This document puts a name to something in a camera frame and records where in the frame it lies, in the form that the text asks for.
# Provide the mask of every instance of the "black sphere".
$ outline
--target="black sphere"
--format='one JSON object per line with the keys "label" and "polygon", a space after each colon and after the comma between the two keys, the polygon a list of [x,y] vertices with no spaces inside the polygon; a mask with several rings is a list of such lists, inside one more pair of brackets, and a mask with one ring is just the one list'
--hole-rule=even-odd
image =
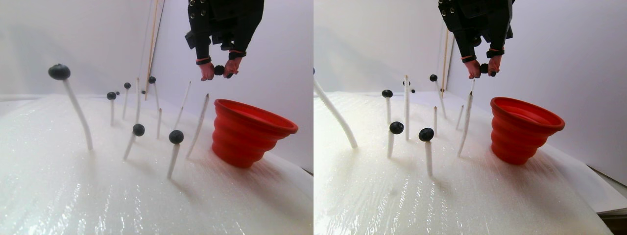
{"label": "black sphere", "polygon": [[142,124],[137,123],[133,126],[133,134],[135,134],[136,136],[144,135],[145,131],[146,129],[144,128]]}
{"label": "black sphere", "polygon": [[70,68],[62,64],[56,64],[48,69],[48,75],[55,80],[63,81],[70,77]]}
{"label": "black sphere", "polygon": [[115,97],[116,97],[115,92],[107,93],[107,99],[108,100],[115,100]]}
{"label": "black sphere", "polygon": [[180,130],[173,130],[170,133],[169,138],[172,144],[180,144],[181,142],[183,142],[183,132],[181,132]]}
{"label": "black sphere", "polygon": [[395,135],[402,133],[403,128],[404,126],[400,122],[393,122],[392,124],[390,124],[390,132],[392,132]]}
{"label": "black sphere", "polygon": [[431,128],[424,128],[418,133],[418,138],[424,142],[430,141],[433,138],[434,132]]}
{"label": "black sphere", "polygon": [[383,90],[383,91],[381,92],[381,95],[382,95],[383,97],[385,97],[385,98],[390,98],[390,97],[392,97],[392,95],[394,95],[394,94],[392,93],[392,91],[391,91],[391,90]]}
{"label": "black sphere", "polygon": [[224,74],[224,66],[218,65],[213,69],[213,74],[221,76]]}

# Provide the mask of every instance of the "white foam surface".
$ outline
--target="white foam surface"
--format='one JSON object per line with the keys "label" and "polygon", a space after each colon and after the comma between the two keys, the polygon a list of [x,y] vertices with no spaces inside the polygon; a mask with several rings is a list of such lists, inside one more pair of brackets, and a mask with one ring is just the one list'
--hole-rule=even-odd
{"label": "white foam surface", "polygon": [[[525,165],[494,156],[489,113],[473,111],[461,158],[455,156],[461,130],[453,117],[440,116],[430,179],[417,134],[433,124],[433,106],[411,105],[411,139],[397,138],[388,159],[385,100],[350,93],[329,98],[359,148],[350,148],[315,99],[316,234],[611,234],[545,153]],[[392,113],[392,121],[402,122],[403,103],[393,100]]]}
{"label": "white foam surface", "polygon": [[[42,98],[0,118],[0,234],[312,233],[306,187],[312,181],[295,165],[271,153],[250,169],[228,165],[210,151],[213,121],[206,120],[189,160],[179,154],[167,180],[175,112],[164,112],[157,140],[157,112],[142,105],[145,134],[123,161],[133,115],[122,120],[116,105],[112,128],[108,101],[79,102],[92,130],[91,152],[67,96]],[[181,118],[181,152],[197,124],[197,116]]]}

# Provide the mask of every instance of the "white rod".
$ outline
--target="white rod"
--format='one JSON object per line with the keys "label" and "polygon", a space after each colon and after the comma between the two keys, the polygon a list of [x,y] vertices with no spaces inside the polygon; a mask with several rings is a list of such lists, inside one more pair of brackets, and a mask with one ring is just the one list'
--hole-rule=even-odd
{"label": "white rod", "polygon": [[176,155],[179,154],[179,148],[181,148],[180,144],[175,144],[172,148],[172,160],[170,160],[170,169],[167,170],[167,178],[172,178],[172,172],[174,171],[174,164],[176,163]]}
{"label": "white rod", "polygon": [[433,135],[438,135],[438,107],[433,107]]}
{"label": "white rod", "polygon": [[192,87],[192,81],[189,80],[189,85],[187,86],[187,90],[185,91],[185,97],[183,97],[183,103],[181,104],[181,111],[179,111],[179,116],[176,118],[176,123],[174,123],[174,130],[179,125],[179,121],[181,120],[181,115],[183,114],[183,108],[185,107],[185,101],[187,100],[187,94],[189,93],[189,88]]}
{"label": "white rod", "polygon": [[135,124],[139,123],[139,110],[141,110],[141,97],[139,95],[139,78],[135,82],[135,92],[137,92],[137,112],[135,112]]}
{"label": "white rod", "polygon": [[424,143],[424,149],[426,151],[426,163],[427,163],[427,174],[429,174],[429,177],[433,176],[433,166],[432,166],[432,162],[431,162],[431,141],[427,141]]}
{"label": "white rod", "polygon": [[78,114],[78,118],[80,119],[81,124],[83,124],[83,130],[85,131],[85,138],[87,139],[87,149],[91,150],[93,149],[92,133],[89,131],[89,126],[87,125],[87,120],[85,119],[85,116],[83,115],[83,110],[80,109],[80,106],[78,105],[78,100],[76,100],[76,96],[74,95],[74,92],[72,92],[72,89],[70,88],[70,82],[67,79],[65,79],[63,80],[63,85],[65,86],[65,90],[68,92],[70,101],[72,102],[72,105],[74,106],[74,110],[76,110]]}
{"label": "white rod", "polygon": [[457,116],[457,125],[455,125],[455,130],[459,129],[459,127],[460,127],[461,113],[463,113],[463,112],[464,112],[464,105],[461,105],[460,115]]}
{"label": "white rod", "polygon": [[329,100],[329,98],[324,93],[322,87],[320,86],[320,84],[318,84],[318,81],[316,81],[316,79],[313,80],[313,89],[322,100],[322,103],[324,103],[324,105],[329,109],[329,111],[333,113],[333,116],[335,117],[337,122],[340,123],[340,126],[342,126],[344,133],[346,133],[346,137],[349,139],[350,146],[353,149],[357,148],[357,141],[355,141],[355,136],[353,136],[353,133],[350,130],[349,125],[346,123],[344,118],[342,118],[342,115],[340,114],[340,112],[338,112],[337,109],[335,109],[335,106],[333,106],[333,103],[331,103],[331,100]]}
{"label": "white rod", "polygon": [[111,126],[113,127],[113,100],[111,100]]}
{"label": "white rod", "polygon": [[389,126],[392,122],[392,110],[390,108],[390,98],[386,97],[386,106],[387,106],[387,122],[386,126]]}
{"label": "white rod", "polygon": [[468,106],[466,108],[466,120],[464,120],[464,134],[461,136],[460,149],[457,150],[457,157],[461,156],[461,150],[464,148],[464,142],[466,142],[466,135],[468,135],[468,124],[470,123],[471,105],[472,105],[472,91],[468,95]]}
{"label": "white rod", "polygon": [[124,95],[124,109],[122,110],[122,120],[126,117],[126,103],[129,100],[129,89],[126,89],[126,94]]}
{"label": "white rod", "polygon": [[392,157],[392,148],[394,147],[394,134],[390,131],[387,132],[387,157]]}
{"label": "white rod", "polygon": [[196,140],[198,139],[198,135],[200,134],[200,129],[203,127],[204,113],[207,111],[207,104],[209,103],[209,94],[204,97],[204,105],[203,111],[200,113],[200,118],[198,118],[198,126],[196,127],[196,133],[194,133],[194,138],[192,139],[192,145],[189,147],[189,151],[185,155],[185,159],[188,159],[192,154],[192,150],[194,149],[194,145],[196,144]]}
{"label": "white rod", "polygon": [[405,139],[409,140],[409,79],[405,75]]}
{"label": "white rod", "polygon": [[440,98],[440,105],[442,107],[442,113],[444,114],[444,119],[446,119],[446,109],[444,108],[444,99],[443,99],[442,92],[440,92],[440,85],[438,84],[437,81],[435,81],[434,83],[435,83],[436,91],[438,92],[438,97]]}
{"label": "white rod", "polygon": [[157,100],[157,110],[161,108],[161,106],[159,106],[159,94],[157,94],[157,83],[153,83],[153,86],[155,86],[155,99]]}
{"label": "white rod", "polygon": [[137,136],[135,135],[135,133],[130,134],[130,141],[129,141],[129,144],[126,146],[126,151],[124,152],[124,160],[126,160],[126,158],[129,157],[130,148],[133,146],[133,142],[135,142],[136,137]]}
{"label": "white rod", "polygon": [[159,119],[157,119],[157,140],[159,139],[160,129],[161,129],[161,109],[159,109]]}

